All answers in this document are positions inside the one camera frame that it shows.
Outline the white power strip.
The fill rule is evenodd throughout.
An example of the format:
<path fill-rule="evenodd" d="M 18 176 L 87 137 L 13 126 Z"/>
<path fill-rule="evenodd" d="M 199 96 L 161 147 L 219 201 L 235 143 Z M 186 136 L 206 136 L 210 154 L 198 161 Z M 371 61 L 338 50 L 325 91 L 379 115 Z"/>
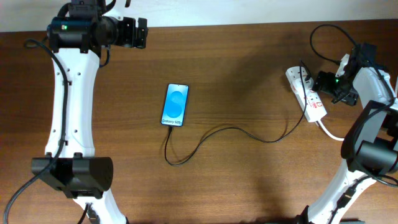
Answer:
<path fill-rule="evenodd" d="M 296 92 L 293 87 L 293 82 L 300 77 L 302 80 L 308 77 L 308 73 L 304 67 L 290 67 L 286 71 L 286 77 L 289 81 L 290 87 L 295 94 L 300 107 L 303 111 L 305 111 L 305 117 L 309 123 L 314 123 L 320 121 L 324 116 L 326 116 L 326 109 L 318 95 L 317 92 L 306 91 L 303 88 L 303 92 Z"/>

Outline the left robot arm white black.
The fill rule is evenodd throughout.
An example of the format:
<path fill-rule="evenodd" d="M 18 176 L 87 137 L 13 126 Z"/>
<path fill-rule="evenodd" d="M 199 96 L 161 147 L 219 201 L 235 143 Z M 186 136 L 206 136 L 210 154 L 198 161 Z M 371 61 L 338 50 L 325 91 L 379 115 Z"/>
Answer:
<path fill-rule="evenodd" d="M 113 162 L 95 156 L 93 90 L 101 52 L 111 46 L 143 49 L 147 20 L 127 16 L 129 1 L 72 1 L 47 27 L 55 74 L 52 126 L 44 157 L 32 173 L 63 192 L 92 223 L 127 223 L 112 195 Z"/>

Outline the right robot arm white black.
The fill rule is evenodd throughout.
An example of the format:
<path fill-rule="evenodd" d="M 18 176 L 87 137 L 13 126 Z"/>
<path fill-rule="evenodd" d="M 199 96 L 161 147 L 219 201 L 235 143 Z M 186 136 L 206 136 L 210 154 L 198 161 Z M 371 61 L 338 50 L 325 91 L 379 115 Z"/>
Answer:
<path fill-rule="evenodd" d="M 296 223 L 340 223 L 358 197 L 376 182 L 397 186 L 397 95 L 390 75 L 375 64 L 375 45 L 355 45 L 339 62 L 336 73 L 320 71 L 310 78 L 304 65 L 289 68 L 286 77 L 307 121 L 321 124 L 326 115 L 318 93 L 363 107 L 358 119 L 341 138 L 342 162 L 338 172 L 313 204 L 306 206 Z"/>

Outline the blue screen Galaxy smartphone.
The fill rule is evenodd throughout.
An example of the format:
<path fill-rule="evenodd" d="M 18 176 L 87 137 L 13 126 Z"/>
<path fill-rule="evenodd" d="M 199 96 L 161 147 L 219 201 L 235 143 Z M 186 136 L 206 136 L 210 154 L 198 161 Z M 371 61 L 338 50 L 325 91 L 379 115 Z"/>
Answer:
<path fill-rule="evenodd" d="M 170 83 L 167 87 L 161 124 L 166 126 L 183 126 L 188 99 L 188 85 Z"/>

